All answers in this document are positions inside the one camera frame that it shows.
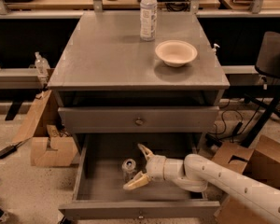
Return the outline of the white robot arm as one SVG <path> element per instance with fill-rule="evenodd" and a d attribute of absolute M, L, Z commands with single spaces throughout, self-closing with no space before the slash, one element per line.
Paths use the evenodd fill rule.
<path fill-rule="evenodd" d="M 198 154 L 188 154 L 184 160 L 154 154 L 138 144 L 147 161 L 146 171 L 140 171 L 123 188 L 138 189 L 149 182 L 172 181 L 192 192 L 205 191 L 211 183 L 232 198 L 264 218 L 270 224 L 280 224 L 280 190 L 236 173 Z"/>

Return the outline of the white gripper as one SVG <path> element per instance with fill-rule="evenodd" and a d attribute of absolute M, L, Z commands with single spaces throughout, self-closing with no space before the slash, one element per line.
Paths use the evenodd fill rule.
<path fill-rule="evenodd" d="M 133 190 L 141 188 L 152 181 L 163 181 L 164 180 L 164 166 L 166 157 L 161 155 L 154 155 L 154 153 L 143 144 L 138 144 L 138 148 L 143 153 L 147 160 L 146 170 L 144 174 L 140 171 L 134 176 L 132 180 L 123 185 L 125 190 Z"/>

